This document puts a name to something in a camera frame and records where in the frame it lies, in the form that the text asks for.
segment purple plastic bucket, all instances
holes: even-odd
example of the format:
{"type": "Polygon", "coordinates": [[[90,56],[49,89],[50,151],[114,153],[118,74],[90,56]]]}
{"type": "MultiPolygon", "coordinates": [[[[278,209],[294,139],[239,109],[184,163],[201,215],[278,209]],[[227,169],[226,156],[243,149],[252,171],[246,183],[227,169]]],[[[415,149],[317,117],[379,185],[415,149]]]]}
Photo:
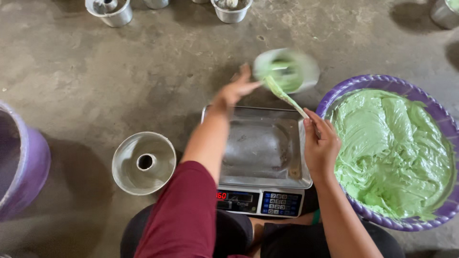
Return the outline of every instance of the purple plastic bucket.
{"type": "Polygon", "coordinates": [[[0,221],[34,200],[50,164],[51,153],[43,136],[0,101],[0,221]]]}
{"type": "MultiPolygon", "coordinates": [[[[388,75],[360,75],[345,80],[325,94],[317,107],[316,113],[321,118],[324,118],[327,109],[338,97],[346,94],[347,92],[365,88],[387,90],[406,96],[409,100],[422,101],[425,103],[427,105],[425,110],[437,122],[443,135],[445,135],[445,137],[455,146],[454,151],[459,153],[459,128],[455,120],[440,105],[440,103],[438,103],[425,91],[396,77],[388,75]]],[[[459,158],[456,156],[456,172],[459,168],[459,162],[457,162],[458,160],[459,158]]],[[[454,186],[453,192],[447,198],[443,206],[433,212],[437,218],[429,221],[421,221],[419,220],[419,217],[404,218],[400,220],[384,217],[381,214],[364,207],[361,202],[352,198],[346,190],[343,187],[342,188],[346,193],[347,199],[351,203],[354,211],[365,219],[394,230],[421,231],[438,227],[452,219],[456,213],[459,212],[459,181],[452,182],[452,184],[454,186]]]]}

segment maroon sleeve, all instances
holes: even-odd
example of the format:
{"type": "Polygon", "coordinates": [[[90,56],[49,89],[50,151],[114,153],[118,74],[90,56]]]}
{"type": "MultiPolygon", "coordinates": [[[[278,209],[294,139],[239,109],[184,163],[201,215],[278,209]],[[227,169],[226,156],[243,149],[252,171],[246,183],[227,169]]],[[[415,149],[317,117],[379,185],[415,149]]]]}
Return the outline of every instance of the maroon sleeve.
{"type": "Polygon", "coordinates": [[[211,258],[216,192],[200,163],[179,164],[151,211],[135,258],[211,258]]]}

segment black pants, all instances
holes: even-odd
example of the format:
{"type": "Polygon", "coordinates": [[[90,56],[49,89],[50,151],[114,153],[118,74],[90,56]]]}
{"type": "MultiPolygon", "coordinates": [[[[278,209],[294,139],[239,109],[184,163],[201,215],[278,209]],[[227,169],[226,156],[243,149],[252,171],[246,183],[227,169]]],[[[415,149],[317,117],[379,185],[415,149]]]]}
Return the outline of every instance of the black pants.
{"type": "MultiPolygon", "coordinates": [[[[121,258],[133,258],[143,230],[148,221],[150,205],[141,210],[128,223],[121,240],[121,258]]],[[[362,221],[384,258],[405,257],[395,238],[382,228],[362,221]]],[[[214,258],[230,254],[245,254],[252,242],[252,224],[242,214],[217,210],[217,239],[214,258]]],[[[280,257],[330,257],[322,224],[304,226],[297,224],[272,224],[264,226],[261,258],[280,257]]]]}

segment digital scale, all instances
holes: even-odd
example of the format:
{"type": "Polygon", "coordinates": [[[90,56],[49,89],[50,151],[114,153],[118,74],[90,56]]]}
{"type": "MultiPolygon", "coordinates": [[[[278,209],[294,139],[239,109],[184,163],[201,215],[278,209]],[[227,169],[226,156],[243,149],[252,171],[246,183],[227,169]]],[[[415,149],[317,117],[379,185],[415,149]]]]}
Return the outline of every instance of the digital scale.
{"type": "Polygon", "coordinates": [[[217,208],[258,216],[294,218],[301,215],[303,189],[219,185],[217,208]]]}
{"type": "MultiPolygon", "coordinates": [[[[202,111],[201,122],[207,113],[202,111]]],[[[217,208],[247,215],[301,215],[312,186],[303,117],[295,110],[235,107],[216,193],[217,208]]]]}

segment green wristband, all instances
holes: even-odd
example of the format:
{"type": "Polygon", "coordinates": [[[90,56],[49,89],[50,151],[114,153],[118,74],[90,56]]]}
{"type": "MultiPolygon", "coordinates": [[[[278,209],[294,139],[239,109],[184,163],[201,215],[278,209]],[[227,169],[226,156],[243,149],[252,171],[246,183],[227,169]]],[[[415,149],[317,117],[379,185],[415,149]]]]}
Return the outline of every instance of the green wristband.
{"type": "Polygon", "coordinates": [[[312,225],[318,224],[318,223],[319,223],[319,219],[320,219],[320,209],[317,209],[317,210],[314,212],[312,225]]]}

